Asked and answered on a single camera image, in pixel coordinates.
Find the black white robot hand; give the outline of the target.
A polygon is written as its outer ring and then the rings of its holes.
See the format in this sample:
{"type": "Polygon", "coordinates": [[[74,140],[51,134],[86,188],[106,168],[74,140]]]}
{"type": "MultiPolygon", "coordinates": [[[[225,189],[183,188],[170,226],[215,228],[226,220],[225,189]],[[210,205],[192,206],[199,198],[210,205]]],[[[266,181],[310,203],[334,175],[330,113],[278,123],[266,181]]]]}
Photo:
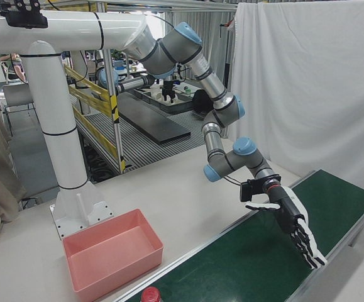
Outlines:
{"type": "Polygon", "coordinates": [[[251,192],[248,189],[241,189],[241,201],[250,210],[271,211],[281,230],[290,236],[311,269],[326,265],[328,261],[317,248],[316,240],[309,228],[307,210],[295,192],[287,186],[273,185],[267,189],[266,194],[268,203],[254,203],[251,201],[251,192]]]}

